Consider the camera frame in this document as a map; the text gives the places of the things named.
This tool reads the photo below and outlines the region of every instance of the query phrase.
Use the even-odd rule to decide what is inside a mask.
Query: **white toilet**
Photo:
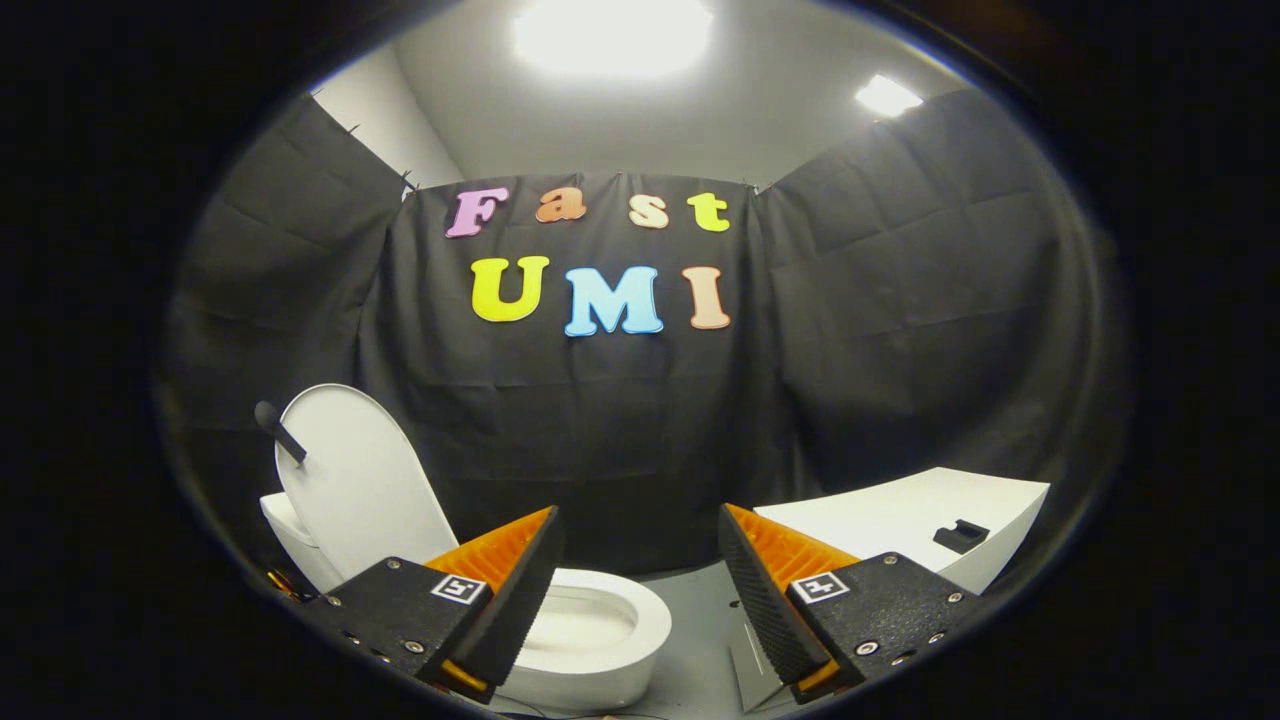
[[[300,465],[275,445],[284,492],[262,514],[319,592],[397,556],[426,562],[458,546],[396,420],[342,384],[301,392],[280,423],[306,450]],[[653,591],[607,573],[557,569],[516,665],[497,694],[563,710],[640,700],[671,611]]]

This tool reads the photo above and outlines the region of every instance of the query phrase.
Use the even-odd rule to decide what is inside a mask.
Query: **white wall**
[[[392,44],[312,90],[316,102],[408,182],[424,188],[463,179],[401,74]]]

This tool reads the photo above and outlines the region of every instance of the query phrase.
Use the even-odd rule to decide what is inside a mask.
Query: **black cloth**
[[[566,186],[586,214],[539,222],[543,193]],[[1085,423],[1074,404],[1107,380],[1091,355],[1114,320],[1098,314],[1106,237],[978,91],[860,128],[760,195],[622,173],[401,202],[402,187],[303,99],[239,161],[192,245],[169,377],[192,466],[255,557],[283,553],[257,510],[279,482],[253,404],[321,382],[388,409],[460,541],[557,503],[567,565],[631,574],[713,561],[721,502],[937,465],[1050,482],[1037,528],[1070,521],[1096,483],[1064,448],[1125,409],[1117,396],[1115,418]],[[483,229],[445,237],[458,192],[494,187],[511,197]],[[686,201],[704,192],[727,204],[727,231],[695,222]],[[636,193],[666,201],[666,228],[628,219]],[[538,307],[477,316],[471,263],[508,260],[511,301],[529,255],[550,261]],[[567,336],[564,273],[616,286],[632,266],[658,273],[663,329]],[[691,327],[689,266],[719,269],[728,327]]]
[[[291,561],[259,507],[283,488],[253,406],[352,382],[360,309],[402,187],[302,97],[230,168],[189,240],[160,364],[168,420],[200,500],[266,566]]]
[[[541,223],[539,199],[580,188],[586,213]],[[471,237],[445,237],[457,195],[504,187],[509,200]],[[689,197],[727,204],[724,232],[701,229]],[[634,195],[666,201],[669,224],[628,219]],[[361,388],[404,428],[460,541],[549,503],[567,525],[566,564],[645,573],[714,560],[721,502],[796,497],[785,466],[768,284],[751,188],[614,173],[509,177],[424,190],[406,200],[365,306]],[[471,264],[503,258],[500,297],[522,288],[520,258],[550,260],[536,310],[492,323],[471,306]],[[575,268],[611,286],[652,266],[663,328],[602,327],[570,337]],[[714,266],[728,327],[696,329],[681,270]]]

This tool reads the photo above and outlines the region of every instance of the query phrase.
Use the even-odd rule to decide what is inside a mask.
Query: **black handle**
[[[265,400],[259,402],[253,406],[253,419],[257,420],[257,427],[275,438],[275,442],[280,443],[280,447],[297,460],[298,465],[302,464],[302,459],[307,456],[307,451],[302,450],[298,441],[293,439],[289,430],[284,429],[284,424],[280,423],[280,411],[274,405]]]

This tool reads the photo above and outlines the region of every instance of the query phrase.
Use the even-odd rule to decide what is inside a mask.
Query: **orange letter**
[[[582,191],[576,187],[558,187],[540,200],[543,204],[538,209],[538,222],[554,223],[556,220],[576,220],[586,214],[586,205],[582,205]]]
[[[694,316],[689,324],[700,331],[728,327],[728,315],[721,309],[719,290],[716,287],[719,270],[716,268],[685,268],[680,274],[685,275],[685,279],[694,288]]]

